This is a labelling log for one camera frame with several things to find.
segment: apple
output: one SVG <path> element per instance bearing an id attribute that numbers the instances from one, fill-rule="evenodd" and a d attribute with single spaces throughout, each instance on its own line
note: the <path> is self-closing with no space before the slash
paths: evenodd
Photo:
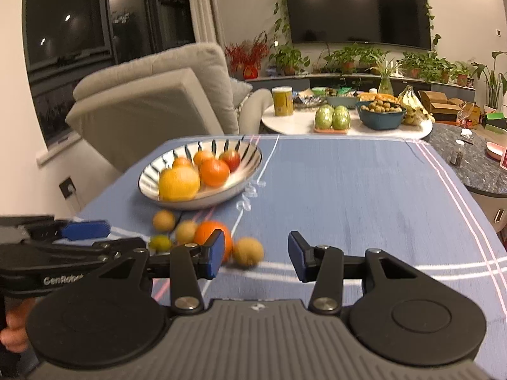
<path id="1" fill-rule="evenodd" d="M 225 164 L 227 164 L 232 173 L 238 168 L 239 163 L 241 162 L 241 157 L 236 150 L 227 150 L 220 155 L 219 160 L 222 160 Z"/>

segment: finger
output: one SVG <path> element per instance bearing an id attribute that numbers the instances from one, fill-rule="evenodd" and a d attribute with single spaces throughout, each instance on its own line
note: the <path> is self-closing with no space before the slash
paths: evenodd
<path id="1" fill-rule="evenodd" d="M 11 353 L 23 353 L 29 348 L 28 343 L 24 343 L 22 345 L 14 345 L 12 347 L 6 347 L 7 350 L 9 350 Z"/>
<path id="2" fill-rule="evenodd" d="M 26 330 L 24 328 L 20 328 L 17 330 L 12 329 L 3 329 L 0 332 L 0 341 L 6 347 L 18 346 L 28 342 L 28 336 L 26 335 Z"/>
<path id="3" fill-rule="evenodd" d="M 26 318 L 32 308 L 34 308 L 35 299 L 27 298 L 18 306 L 11 308 L 6 314 L 7 326 L 11 329 L 19 329 L 24 327 Z"/>

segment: chair backrest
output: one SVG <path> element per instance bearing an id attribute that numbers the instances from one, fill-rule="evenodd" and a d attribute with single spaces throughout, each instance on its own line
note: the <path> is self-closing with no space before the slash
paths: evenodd
<path id="1" fill-rule="evenodd" d="M 121 172 L 167 140 L 224 133 L 190 68 L 88 96 L 73 106 L 67 123 Z"/>
<path id="2" fill-rule="evenodd" d="M 73 96 L 80 101 L 139 78 L 187 67 L 197 76 L 224 133 L 238 134 L 227 62 L 221 47 L 214 43 L 187 44 L 97 71 L 80 81 Z"/>

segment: black circular disc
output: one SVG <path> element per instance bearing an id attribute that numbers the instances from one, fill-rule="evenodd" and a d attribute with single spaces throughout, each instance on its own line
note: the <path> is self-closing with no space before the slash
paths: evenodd
<path id="1" fill-rule="evenodd" d="M 349 325 L 375 354 L 409 366 L 442 366 L 473 359 L 486 319 L 470 299 L 427 280 L 391 280 L 352 306 Z"/>
<path id="2" fill-rule="evenodd" d="M 106 368 L 156 344 L 165 328 L 159 304 L 130 285 L 100 282 L 93 290 L 59 290 L 36 305 L 26 329 L 41 358 L 68 368 Z"/>

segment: silver bolt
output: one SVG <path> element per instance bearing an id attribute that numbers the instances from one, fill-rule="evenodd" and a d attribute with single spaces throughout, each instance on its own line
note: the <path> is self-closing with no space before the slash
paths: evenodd
<path id="1" fill-rule="evenodd" d="M 338 307 L 338 303 L 330 297 L 319 297 L 313 301 L 313 306 L 317 310 L 330 312 Z"/>
<path id="2" fill-rule="evenodd" d="M 181 310 L 193 310 L 199 306 L 199 300 L 195 297 L 180 297 L 176 299 L 174 305 Z"/>

